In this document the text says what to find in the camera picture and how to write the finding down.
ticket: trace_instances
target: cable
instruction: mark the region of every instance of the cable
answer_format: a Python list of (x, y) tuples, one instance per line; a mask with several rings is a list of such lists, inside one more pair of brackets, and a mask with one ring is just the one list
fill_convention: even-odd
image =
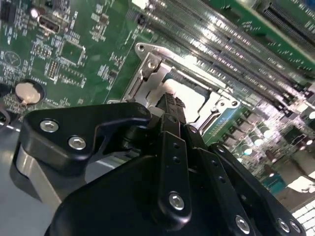
[(11, 117), (8, 111), (5, 109), (4, 104), (0, 103), (0, 113), (2, 113), (5, 117), (5, 121), (3, 125), (0, 127), (0, 132), (3, 131), (11, 122)]

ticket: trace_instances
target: surface-mount component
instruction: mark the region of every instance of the surface-mount component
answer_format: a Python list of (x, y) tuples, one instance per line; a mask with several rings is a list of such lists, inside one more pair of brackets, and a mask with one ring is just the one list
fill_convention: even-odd
[(10, 25), (14, 24), (16, 9), (17, 7), (13, 2), (0, 1), (0, 20)]

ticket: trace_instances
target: motherboard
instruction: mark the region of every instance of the motherboard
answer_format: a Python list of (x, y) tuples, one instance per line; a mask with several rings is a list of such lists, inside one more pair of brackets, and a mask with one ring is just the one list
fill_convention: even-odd
[(180, 98), (271, 191), (314, 151), (315, 12), (299, 0), (1, 0), (0, 121)]

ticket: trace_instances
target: silver screw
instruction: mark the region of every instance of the silver screw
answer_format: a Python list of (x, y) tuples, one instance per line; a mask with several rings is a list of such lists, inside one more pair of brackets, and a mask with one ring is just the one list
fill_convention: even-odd
[(157, 64), (153, 60), (149, 60), (148, 67), (152, 70), (155, 70), (157, 68)]
[(168, 200), (172, 207), (174, 207), (176, 210), (184, 209), (184, 200), (177, 193), (171, 193)]
[(189, 126), (189, 129), (191, 130), (192, 133), (197, 133), (197, 130), (193, 126)]
[(48, 133), (54, 133), (59, 129), (59, 125), (52, 120), (43, 120), (39, 126), (43, 131)]
[(220, 152), (224, 152), (224, 149), (221, 146), (218, 145), (217, 148)]
[(283, 229), (283, 231), (289, 233), (290, 232), (290, 228), (289, 226), (282, 220), (282, 219), (278, 219), (278, 224), (281, 227), (281, 229)]
[(240, 230), (245, 233), (246, 235), (248, 235), (251, 231), (250, 226), (248, 225), (248, 223), (243, 219), (242, 216), (237, 215), (235, 217), (235, 222), (238, 228), (240, 228)]
[(76, 149), (76, 150), (82, 150), (87, 146), (84, 139), (82, 139), (78, 136), (71, 137), (68, 141), (68, 144), (70, 147), (72, 147), (73, 149)]
[(298, 232), (298, 233), (301, 232), (301, 229), (292, 220), (290, 220), (290, 224), (291, 224), (292, 228), (295, 229), (296, 232)]

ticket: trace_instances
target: hdmi port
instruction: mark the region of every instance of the hdmi port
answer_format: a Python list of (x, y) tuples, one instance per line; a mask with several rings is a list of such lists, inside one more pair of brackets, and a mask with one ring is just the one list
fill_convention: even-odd
[(38, 19), (39, 27), (51, 33), (59, 33), (60, 26), (45, 16), (40, 16)]

